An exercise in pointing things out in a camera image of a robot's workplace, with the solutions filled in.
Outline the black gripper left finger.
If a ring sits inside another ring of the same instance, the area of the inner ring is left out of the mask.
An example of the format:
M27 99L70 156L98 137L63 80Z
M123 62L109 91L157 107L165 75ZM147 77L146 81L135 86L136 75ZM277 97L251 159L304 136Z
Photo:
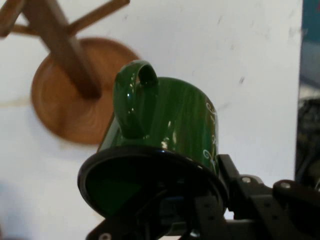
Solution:
M136 195L88 233L88 240L219 240L227 237L218 195L161 191Z

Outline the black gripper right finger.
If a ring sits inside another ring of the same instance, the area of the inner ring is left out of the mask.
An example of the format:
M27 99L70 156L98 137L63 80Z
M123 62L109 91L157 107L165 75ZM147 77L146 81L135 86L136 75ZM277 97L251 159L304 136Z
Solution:
M234 219L226 222L233 240L318 240L320 193L293 180L266 186L255 175L240 174L231 157L218 155L226 186L227 207Z

